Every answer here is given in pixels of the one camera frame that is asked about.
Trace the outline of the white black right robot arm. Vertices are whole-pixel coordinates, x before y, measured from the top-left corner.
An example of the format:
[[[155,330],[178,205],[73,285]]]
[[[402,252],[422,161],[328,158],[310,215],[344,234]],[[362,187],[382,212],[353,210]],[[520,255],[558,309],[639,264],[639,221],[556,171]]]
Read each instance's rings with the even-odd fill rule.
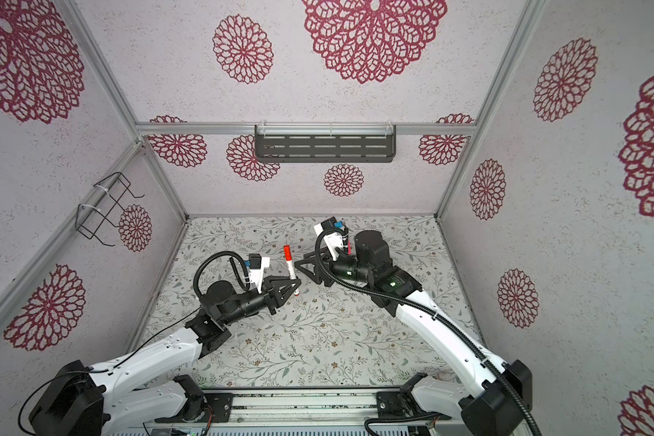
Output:
[[[452,368],[459,381],[445,383],[425,375],[413,378],[403,395],[419,420],[450,418],[473,435],[512,435],[526,424],[541,434],[532,415],[532,372],[521,361],[507,363],[467,334],[412,274],[397,266],[380,232],[350,238],[343,223],[314,227],[314,252],[298,265],[316,283],[340,285],[372,298],[374,304],[407,325]]]

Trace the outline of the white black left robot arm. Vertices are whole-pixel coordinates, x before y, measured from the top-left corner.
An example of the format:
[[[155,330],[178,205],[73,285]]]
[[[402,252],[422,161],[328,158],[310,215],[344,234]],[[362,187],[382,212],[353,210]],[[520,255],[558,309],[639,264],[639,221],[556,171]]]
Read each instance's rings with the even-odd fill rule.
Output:
[[[111,435],[147,421],[198,421],[208,411],[203,389],[189,375],[157,387],[146,383],[211,354],[227,341],[229,325],[266,309],[274,314],[301,286],[300,279],[269,276],[242,294],[217,281],[197,297],[198,312],[161,340],[86,367],[65,365],[28,416],[35,435]]]

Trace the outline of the white red marker pen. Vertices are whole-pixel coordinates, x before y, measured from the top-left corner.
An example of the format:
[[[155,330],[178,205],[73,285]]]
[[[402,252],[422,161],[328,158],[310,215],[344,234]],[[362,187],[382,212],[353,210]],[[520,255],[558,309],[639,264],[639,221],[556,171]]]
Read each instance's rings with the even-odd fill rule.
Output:
[[[288,270],[289,270],[289,275],[292,280],[295,280],[297,278],[296,270],[294,268],[294,261],[293,260],[288,260],[287,262]],[[299,296],[300,291],[298,288],[294,290],[294,296]]]

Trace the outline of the red pen cap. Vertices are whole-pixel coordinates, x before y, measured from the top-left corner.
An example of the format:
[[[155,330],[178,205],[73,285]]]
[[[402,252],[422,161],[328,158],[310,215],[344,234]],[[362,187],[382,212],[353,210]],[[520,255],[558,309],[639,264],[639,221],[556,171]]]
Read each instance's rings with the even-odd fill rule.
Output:
[[[287,263],[292,263],[292,251],[289,245],[283,247],[284,259]]]

